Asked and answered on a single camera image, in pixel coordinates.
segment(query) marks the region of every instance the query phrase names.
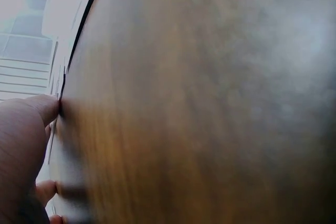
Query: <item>hand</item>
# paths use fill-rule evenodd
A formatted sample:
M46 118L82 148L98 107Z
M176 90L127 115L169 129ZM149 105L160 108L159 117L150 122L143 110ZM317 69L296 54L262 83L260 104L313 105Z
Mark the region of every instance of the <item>hand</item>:
M0 103L0 223L18 222L19 208L35 188L50 137L49 124L57 117L58 107L58 100L46 95ZM51 180L35 188L44 207L55 192ZM61 218L50 221L61 223Z

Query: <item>wooden surface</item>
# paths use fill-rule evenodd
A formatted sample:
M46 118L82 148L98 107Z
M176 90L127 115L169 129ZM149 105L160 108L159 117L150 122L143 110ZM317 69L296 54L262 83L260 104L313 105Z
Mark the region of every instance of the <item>wooden surface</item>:
M58 124L92 220L333 223L335 1L96 0Z

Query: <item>wood grain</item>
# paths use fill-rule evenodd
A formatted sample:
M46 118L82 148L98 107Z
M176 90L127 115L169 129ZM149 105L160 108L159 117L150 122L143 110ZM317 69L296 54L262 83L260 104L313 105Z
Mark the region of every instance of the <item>wood grain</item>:
M58 125L93 219L335 221L334 3L95 0Z

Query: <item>wooden door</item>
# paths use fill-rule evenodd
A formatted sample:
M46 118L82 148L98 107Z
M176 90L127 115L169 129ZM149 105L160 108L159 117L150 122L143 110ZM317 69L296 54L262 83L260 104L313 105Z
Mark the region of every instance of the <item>wooden door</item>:
M58 122L91 220L331 223L335 11L95 0Z

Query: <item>finger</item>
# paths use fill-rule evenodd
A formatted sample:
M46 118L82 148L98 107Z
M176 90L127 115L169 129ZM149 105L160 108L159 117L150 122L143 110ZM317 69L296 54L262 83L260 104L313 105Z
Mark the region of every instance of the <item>finger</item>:
M49 141L50 135L51 135L51 126L48 125L46 127L46 137L47 137L46 140L47 140L47 142Z
M47 203L53 198L56 193L56 183L52 180L43 181L36 185L36 197L41 204L46 207Z
M51 123L58 115L59 101L56 97L42 94L27 98L25 102L38 111L44 126Z
M53 215L49 218L50 224L63 224L62 217L59 215Z
M0 103L0 212L10 218L42 167L45 127L57 112L57 99L45 95Z

